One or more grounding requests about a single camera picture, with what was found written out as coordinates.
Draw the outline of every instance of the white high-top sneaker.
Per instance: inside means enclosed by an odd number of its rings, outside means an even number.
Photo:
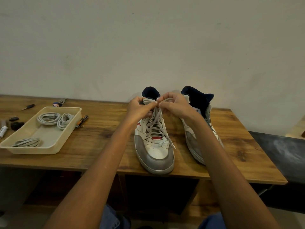
[[[217,138],[217,140],[223,147],[223,143],[221,142],[218,134],[216,133],[216,131],[213,128],[212,123],[211,123],[210,112],[211,112],[212,106],[210,104],[210,101],[213,99],[214,95],[213,94],[204,94],[190,86],[186,86],[185,88],[183,88],[183,90],[181,91],[181,94],[183,94],[186,101],[200,115],[202,115],[204,120],[211,127],[211,130],[213,131],[215,137]],[[183,119],[181,119],[181,120],[184,125],[186,144],[187,144],[191,154],[198,162],[205,165],[205,162],[201,155],[201,150],[199,148],[194,131],[185,123],[185,121]]]
[[[144,99],[144,104],[155,101]],[[151,118],[138,122],[135,129],[135,149],[144,168],[153,174],[167,174],[173,170],[175,156],[172,141],[164,124],[161,109],[155,108]]]

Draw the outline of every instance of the white shoelace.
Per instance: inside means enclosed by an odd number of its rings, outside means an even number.
[[[172,140],[170,139],[170,137],[165,133],[164,129],[162,128],[161,119],[160,119],[162,110],[159,109],[157,114],[156,114],[156,111],[157,111],[157,109],[155,108],[152,117],[148,121],[147,128],[149,128],[149,131],[147,132],[146,137],[149,137],[150,135],[151,136],[161,136],[161,137],[164,136],[168,139],[171,146],[175,149],[176,147],[173,145]]]

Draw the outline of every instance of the beige plastic tray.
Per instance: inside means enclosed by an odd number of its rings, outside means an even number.
[[[74,117],[64,130],[60,130],[57,128],[57,125],[42,125],[37,121],[37,117],[40,114],[47,112],[57,112],[61,115],[70,113],[74,115]],[[45,107],[26,122],[19,130],[1,142],[0,148],[7,149],[13,154],[56,154],[73,132],[80,119],[81,108]],[[12,146],[16,141],[29,137],[39,137],[41,139],[40,144],[37,147]]]

